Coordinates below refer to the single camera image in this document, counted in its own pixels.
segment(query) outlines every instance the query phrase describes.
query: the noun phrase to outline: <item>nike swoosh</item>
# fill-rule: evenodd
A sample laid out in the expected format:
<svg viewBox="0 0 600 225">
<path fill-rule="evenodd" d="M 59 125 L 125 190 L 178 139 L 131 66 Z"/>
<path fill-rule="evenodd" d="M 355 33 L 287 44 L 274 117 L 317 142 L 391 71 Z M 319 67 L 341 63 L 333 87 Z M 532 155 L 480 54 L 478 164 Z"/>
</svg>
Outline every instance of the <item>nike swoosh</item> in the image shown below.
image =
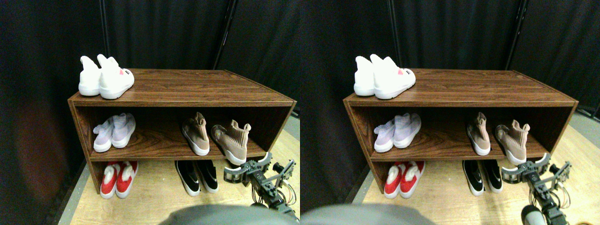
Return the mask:
<svg viewBox="0 0 600 225">
<path fill-rule="evenodd" d="M 194 181 L 194 183 L 198 184 L 198 180 L 194 179 L 194 177 L 191 174 L 188 173 L 188 176 L 190 176 L 191 180 Z"/>
</svg>

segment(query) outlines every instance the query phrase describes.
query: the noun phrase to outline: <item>cabinet side panel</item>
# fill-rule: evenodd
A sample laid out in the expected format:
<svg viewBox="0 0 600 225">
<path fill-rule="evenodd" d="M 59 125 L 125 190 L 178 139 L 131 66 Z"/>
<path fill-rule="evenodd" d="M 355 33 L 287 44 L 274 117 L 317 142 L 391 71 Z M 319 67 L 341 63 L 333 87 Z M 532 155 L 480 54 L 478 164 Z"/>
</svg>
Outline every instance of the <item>cabinet side panel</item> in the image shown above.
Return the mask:
<svg viewBox="0 0 600 225">
<path fill-rule="evenodd" d="M 573 110 L 574 107 L 519 108 L 515 111 L 515 118 L 521 126 L 529 124 L 529 134 L 552 153 L 568 125 Z"/>
</svg>

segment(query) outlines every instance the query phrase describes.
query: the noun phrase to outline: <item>shelf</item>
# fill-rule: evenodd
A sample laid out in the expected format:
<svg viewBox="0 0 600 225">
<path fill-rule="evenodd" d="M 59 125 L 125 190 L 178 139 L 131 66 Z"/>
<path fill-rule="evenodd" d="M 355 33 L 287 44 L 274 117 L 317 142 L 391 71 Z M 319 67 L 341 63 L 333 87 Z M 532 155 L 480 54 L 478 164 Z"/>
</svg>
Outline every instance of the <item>shelf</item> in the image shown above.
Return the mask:
<svg viewBox="0 0 600 225">
<path fill-rule="evenodd" d="M 350 106 L 573 107 L 576 101 L 516 71 L 413 69 L 415 85 L 390 100 L 348 96 Z"/>
<path fill-rule="evenodd" d="M 135 83 L 115 100 L 76 93 L 75 106 L 123 107 L 275 107 L 294 100 L 224 70 L 131 69 Z"/>
<path fill-rule="evenodd" d="M 214 122 L 207 118 L 206 130 L 210 133 L 213 125 L 226 127 L 231 120 L 220 119 Z M 92 151 L 91 161 L 137 161 L 137 160 L 219 160 L 225 159 L 221 147 L 209 135 L 210 151 L 208 155 L 196 155 L 181 133 L 179 123 L 174 120 L 142 120 L 136 118 L 136 130 L 129 144 L 124 148 L 110 147 L 106 152 Z M 262 157 L 266 151 L 252 139 L 248 139 L 247 157 Z"/>
<path fill-rule="evenodd" d="M 373 151 L 371 161 L 422 161 L 422 160 L 489 160 L 501 159 L 506 155 L 500 148 L 494 135 L 497 123 L 488 121 L 491 151 L 488 155 L 478 155 L 473 150 L 467 136 L 466 126 L 458 121 L 428 121 L 412 143 L 404 149 L 392 147 L 387 152 Z M 548 151 L 531 135 L 527 137 L 527 157 L 543 157 Z"/>
</svg>

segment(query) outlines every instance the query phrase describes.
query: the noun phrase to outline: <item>cabinet top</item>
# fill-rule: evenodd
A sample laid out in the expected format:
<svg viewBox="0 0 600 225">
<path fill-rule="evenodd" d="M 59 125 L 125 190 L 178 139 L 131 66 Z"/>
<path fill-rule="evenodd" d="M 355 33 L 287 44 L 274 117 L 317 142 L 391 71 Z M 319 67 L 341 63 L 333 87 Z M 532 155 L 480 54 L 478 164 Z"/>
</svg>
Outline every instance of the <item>cabinet top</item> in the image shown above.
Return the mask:
<svg viewBox="0 0 600 225">
<path fill-rule="evenodd" d="M 573 107 L 578 101 L 517 71 L 411 69 L 415 85 L 390 100 L 352 94 L 349 106 Z"/>
<path fill-rule="evenodd" d="M 295 101 L 226 70 L 130 69 L 135 83 L 115 100 L 75 93 L 75 106 L 125 107 L 274 107 Z"/>
</svg>

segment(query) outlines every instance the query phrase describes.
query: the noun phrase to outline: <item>black sneaker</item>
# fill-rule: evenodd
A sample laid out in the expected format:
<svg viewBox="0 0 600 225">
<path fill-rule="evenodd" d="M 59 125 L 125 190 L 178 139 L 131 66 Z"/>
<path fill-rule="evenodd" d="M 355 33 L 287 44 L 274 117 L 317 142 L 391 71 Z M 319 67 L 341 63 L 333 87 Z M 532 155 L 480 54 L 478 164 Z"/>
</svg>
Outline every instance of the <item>black sneaker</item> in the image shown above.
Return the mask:
<svg viewBox="0 0 600 225">
<path fill-rule="evenodd" d="M 202 175 L 202 183 L 208 192 L 216 193 L 219 190 L 217 183 L 217 169 L 212 165 L 212 160 L 196 161 L 198 170 Z"/>
<path fill-rule="evenodd" d="M 488 178 L 490 189 L 494 193 L 502 191 L 502 177 L 500 177 L 500 168 L 496 160 L 482 160 L 485 170 L 485 177 Z"/>
<path fill-rule="evenodd" d="M 197 196 L 200 194 L 200 184 L 198 179 L 198 173 L 194 167 L 193 161 L 175 161 L 175 168 L 181 178 L 181 182 L 184 183 L 185 190 L 191 196 Z"/>
<path fill-rule="evenodd" d="M 475 196 L 480 196 L 484 192 L 484 183 L 481 180 L 481 173 L 479 172 L 479 166 L 475 160 L 464 160 L 463 161 L 464 174 L 467 176 L 467 182 L 471 192 Z"/>
</svg>

